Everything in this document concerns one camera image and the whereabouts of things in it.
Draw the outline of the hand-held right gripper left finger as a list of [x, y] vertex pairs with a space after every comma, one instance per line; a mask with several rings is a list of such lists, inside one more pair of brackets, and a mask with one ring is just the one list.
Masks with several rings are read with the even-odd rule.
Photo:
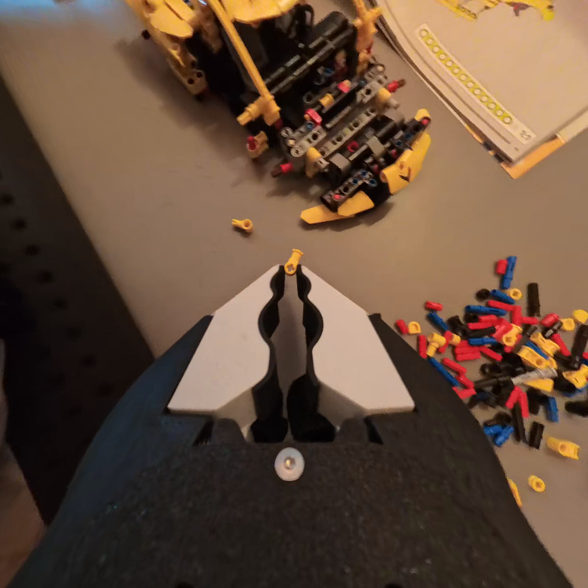
[[283, 428], [283, 391], [272, 337], [285, 270], [275, 265], [216, 310], [167, 405], [170, 413]]

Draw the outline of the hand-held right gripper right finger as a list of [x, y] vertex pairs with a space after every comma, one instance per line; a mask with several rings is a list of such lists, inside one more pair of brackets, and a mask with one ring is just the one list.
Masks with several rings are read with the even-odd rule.
[[318, 414], [339, 429], [350, 419], [413, 412], [415, 401], [369, 313], [302, 265], [296, 285]]

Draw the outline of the pile of mixed brick pins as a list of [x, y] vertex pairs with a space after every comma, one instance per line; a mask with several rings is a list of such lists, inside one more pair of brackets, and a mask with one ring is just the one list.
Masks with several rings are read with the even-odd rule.
[[569, 511], [587, 514], [587, 439], [563, 438], [578, 420], [587, 428], [587, 314], [539, 316], [536, 283], [527, 288], [527, 306], [508, 286], [516, 257], [497, 262], [498, 289], [482, 289], [476, 304], [443, 317], [443, 305], [423, 302], [424, 333], [404, 313], [414, 298], [407, 282], [396, 281], [386, 300], [396, 334], [385, 336], [409, 391], [412, 412], [378, 425], [384, 445], [418, 488], [494, 497], [503, 476], [496, 453], [513, 443], [524, 448], [531, 466], [549, 454], [553, 468], [535, 468], [527, 484], [551, 493]]

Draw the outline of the yellow black brick car model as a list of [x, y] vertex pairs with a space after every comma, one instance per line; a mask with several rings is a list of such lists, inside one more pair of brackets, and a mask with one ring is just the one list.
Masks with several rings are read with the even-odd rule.
[[183, 87], [225, 100], [252, 160], [278, 150], [274, 178], [329, 184], [305, 224], [357, 217], [415, 180], [430, 147], [430, 113], [405, 118], [372, 53], [377, 7], [315, 19], [310, 1], [125, 1], [141, 36]]

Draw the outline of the instruction booklet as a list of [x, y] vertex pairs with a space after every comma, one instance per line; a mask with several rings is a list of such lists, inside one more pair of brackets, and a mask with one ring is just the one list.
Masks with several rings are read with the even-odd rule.
[[587, 130], [587, 1], [372, 1], [390, 44], [513, 179]]

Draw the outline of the grey desk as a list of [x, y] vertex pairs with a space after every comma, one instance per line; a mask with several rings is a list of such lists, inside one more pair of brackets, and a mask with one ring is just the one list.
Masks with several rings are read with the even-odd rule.
[[[416, 185], [386, 212], [342, 229], [304, 229], [287, 195], [241, 155], [237, 123], [217, 104], [172, 90], [124, 6], [1, 8], [1, 59], [11, 89], [75, 211], [152, 349], [228, 301], [287, 250], [342, 294], [392, 323], [396, 281], [414, 298], [441, 295], [455, 312], [490, 283], [499, 254], [521, 254], [520, 282], [542, 306], [587, 303], [587, 133], [510, 180], [443, 106]], [[232, 227], [250, 219], [254, 231]], [[180, 533], [171, 581], [195, 587], [556, 587], [530, 548], [539, 533], [574, 587], [587, 587], [587, 514], [527, 484], [535, 468], [513, 443], [496, 453], [492, 497], [437, 484], [423, 494], [377, 443], [313, 446], [296, 482], [270, 474], [268, 448], [183, 447], [124, 489], [124, 520], [103, 515], [99, 546], [125, 572], [155, 580], [172, 555], [148, 548]]]

